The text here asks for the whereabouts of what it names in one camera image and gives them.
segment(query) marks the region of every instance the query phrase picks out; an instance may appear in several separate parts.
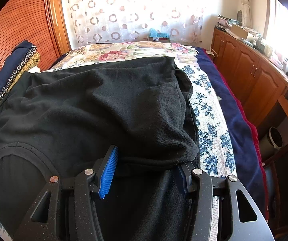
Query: floral blanket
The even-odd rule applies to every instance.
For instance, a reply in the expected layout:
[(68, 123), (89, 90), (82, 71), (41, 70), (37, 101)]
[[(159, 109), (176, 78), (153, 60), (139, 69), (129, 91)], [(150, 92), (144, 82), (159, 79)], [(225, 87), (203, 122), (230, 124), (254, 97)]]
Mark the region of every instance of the floral blanket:
[[(209, 78), (199, 67), (195, 55), (197, 51), (193, 47), (175, 43), (91, 44), (72, 50), (47, 71), (150, 56), (174, 57), (177, 67), (187, 74), (193, 85), (190, 102), (198, 127), (201, 169), (216, 177), (236, 175), (231, 139), (223, 112)], [(210, 241), (217, 240), (218, 209), (218, 197), (213, 197)], [(2, 234), (5, 237), (4, 228), (0, 224), (0, 235)]]

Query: blue bed sheet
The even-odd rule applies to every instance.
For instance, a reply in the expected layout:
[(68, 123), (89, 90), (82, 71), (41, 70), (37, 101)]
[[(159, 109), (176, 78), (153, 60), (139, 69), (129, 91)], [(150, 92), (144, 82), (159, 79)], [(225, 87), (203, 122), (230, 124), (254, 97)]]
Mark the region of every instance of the blue bed sheet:
[(231, 137), (237, 176), (265, 216), (263, 174), (252, 139), (251, 129), (243, 119), (236, 100), (224, 84), (219, 71), (215, 68), (211, 59), (202, 48), (195, 47), (195, 49), (198, 51), (198, 55), (195, 57), (200, 68), (207, 73), (216, 95), (222, 98), (220, 106)]

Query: round metal bolt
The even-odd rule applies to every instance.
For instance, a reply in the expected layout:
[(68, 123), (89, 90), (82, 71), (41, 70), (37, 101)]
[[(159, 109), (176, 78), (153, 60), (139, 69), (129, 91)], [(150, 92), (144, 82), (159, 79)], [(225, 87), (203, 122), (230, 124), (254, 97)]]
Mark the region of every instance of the round metal bolt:
[(195, 175), (201, 175), (203, 173), (203, 171), (201, 169), (199, 169), (199, 168), (195, 168), (195, 169), (193, 169), (193, 173)]
[(92, 170), (91, 168), (88, 168), (88, 169), (85, 170), (85, 174), (86, 175), (91, 175), (93, 173), (94, 173), (94, 170)]
[(51, 183), (55, 183), (58, 181), (58, 177), (57, 176), (52, 176), (49, 180)]
[(229, 175), (229, 176), (228, 176), (228, 180), (229, 180), (229, 181), (232, 181), (232, 182), (235, 182), (235, 181), (237, 181), (237, 177), (234, 176), (234, 175)]

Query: blue ridged pad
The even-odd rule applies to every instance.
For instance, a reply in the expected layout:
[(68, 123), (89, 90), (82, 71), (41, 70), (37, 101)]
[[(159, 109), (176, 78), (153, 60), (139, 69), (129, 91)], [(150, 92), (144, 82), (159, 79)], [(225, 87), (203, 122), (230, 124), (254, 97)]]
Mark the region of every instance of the blue ridged pad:
[(109, 188), (111, 187), (111, 181), (115, 173), (116, 165), (118, 161), (118, 148), (115, 146), (111, 152), (111, 155), (108, 159), (106, 167), (101, 177), (101, 188), (98, 192), (99, 197), (104, 199), (105, 195), (108, 193)]

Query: trash can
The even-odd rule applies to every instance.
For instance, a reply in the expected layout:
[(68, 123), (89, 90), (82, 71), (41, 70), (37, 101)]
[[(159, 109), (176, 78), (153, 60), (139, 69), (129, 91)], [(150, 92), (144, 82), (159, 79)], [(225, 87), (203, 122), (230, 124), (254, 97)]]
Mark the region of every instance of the trash can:
[(262, 160), (267, 160), (274, 154), (275, 150), (279, 150), (282, 146), (283, 140), (281, 134), (275, 127), (271, 127), (259, 143)]

